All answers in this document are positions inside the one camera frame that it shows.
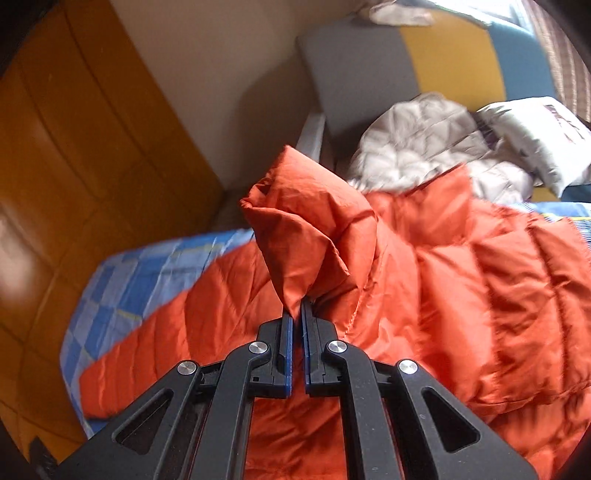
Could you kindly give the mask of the orange puffer jacket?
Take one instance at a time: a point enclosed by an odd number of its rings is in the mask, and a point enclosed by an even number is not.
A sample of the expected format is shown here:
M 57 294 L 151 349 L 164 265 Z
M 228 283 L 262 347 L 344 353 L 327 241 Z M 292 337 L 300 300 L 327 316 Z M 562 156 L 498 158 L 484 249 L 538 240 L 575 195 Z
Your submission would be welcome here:
M 293 148 L 242 200 L 252 241 L 81 375 L 83 414 L 121 412 L 183 360 L 221 361 L 311 299 L 370 358 L 411 358 L 554 477 L 590 423 L 590 249 L 567 219 L 476 198 L 465 167 L 363 194 Z

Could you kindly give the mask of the blue plaid bed sheet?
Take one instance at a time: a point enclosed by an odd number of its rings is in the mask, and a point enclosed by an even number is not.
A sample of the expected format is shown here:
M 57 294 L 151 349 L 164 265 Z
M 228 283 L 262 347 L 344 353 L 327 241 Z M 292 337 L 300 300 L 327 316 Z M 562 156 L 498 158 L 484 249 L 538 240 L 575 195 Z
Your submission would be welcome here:
M 79 377 L 148 316 L 193 286 L 209 265 L 254 238 L 242 228 L 167 240 L 105 260 L 66 329 L 60 368 L 76 415 L 91 437 L 105 425 L 82 414 Z

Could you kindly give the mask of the grey quilted jacket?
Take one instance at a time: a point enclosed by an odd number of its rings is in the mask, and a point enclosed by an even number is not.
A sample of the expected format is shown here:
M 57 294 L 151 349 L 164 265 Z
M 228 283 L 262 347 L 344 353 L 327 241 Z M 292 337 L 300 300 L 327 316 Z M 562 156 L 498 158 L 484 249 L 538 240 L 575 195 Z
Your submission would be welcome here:
M 404 192 L 465 165 L 474 195 L 531 199 L 534 178 L 510 142 L 440 93 L 394 104 L 363 133 L 344 178 L 360 191 Z

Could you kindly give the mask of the white printed pillow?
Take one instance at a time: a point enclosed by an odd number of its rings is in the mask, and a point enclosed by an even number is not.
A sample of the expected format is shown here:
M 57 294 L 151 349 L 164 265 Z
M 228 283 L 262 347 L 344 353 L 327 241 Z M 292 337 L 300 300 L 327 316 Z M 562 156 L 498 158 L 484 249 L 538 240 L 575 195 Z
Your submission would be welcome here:
M 489 104 L 477 115 L 510 143 L 522 162 L 555 196 L 590 183 L 590 128 L 552 97 Z

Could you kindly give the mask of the grey yellow blue headboard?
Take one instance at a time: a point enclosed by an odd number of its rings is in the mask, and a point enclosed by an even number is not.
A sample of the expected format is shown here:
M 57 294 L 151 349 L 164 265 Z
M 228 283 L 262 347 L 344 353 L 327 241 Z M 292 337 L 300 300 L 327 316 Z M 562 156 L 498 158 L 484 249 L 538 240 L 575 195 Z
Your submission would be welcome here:
M 471 111 L 490 103 L 554 96 L 536 37 L 495 20 L 481 27 L 434 10 L 430 26 L 382 26 L 356 15 L 297 39 L 339 158 L 394 104 L 435 92 Z

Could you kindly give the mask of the striped pink curtain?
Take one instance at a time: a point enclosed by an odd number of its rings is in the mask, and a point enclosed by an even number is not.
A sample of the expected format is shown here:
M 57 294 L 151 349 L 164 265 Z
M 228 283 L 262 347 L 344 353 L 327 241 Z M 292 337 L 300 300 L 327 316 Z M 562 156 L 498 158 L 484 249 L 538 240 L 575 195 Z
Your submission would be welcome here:
M 535 1 L 523 1 L 535 35 L 547 56 L 558 99 L 590 121 L 590 71 L 566 33 Z

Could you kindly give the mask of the white cloth on headboard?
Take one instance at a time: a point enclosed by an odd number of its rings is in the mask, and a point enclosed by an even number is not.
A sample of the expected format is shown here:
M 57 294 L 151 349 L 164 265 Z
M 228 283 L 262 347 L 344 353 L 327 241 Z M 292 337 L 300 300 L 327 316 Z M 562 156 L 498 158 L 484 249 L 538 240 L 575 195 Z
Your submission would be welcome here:
M 428 9 L 405 6 L 398 1 L 365 1 L 356 9 L 356 16 L 381 26 L 427 27 L 434 24 Z

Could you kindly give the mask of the white bed frame rail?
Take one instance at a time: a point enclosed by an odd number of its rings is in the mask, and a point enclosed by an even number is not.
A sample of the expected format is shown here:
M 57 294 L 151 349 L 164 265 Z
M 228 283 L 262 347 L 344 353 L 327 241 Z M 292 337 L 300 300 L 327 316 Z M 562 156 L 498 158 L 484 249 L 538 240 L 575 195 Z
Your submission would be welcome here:
M 325 168 L 335 170 L 335 158 L 329 142 L 327 119 L 324 113 L 319 110 L 311 110 L 308 113 L 295 149 Z

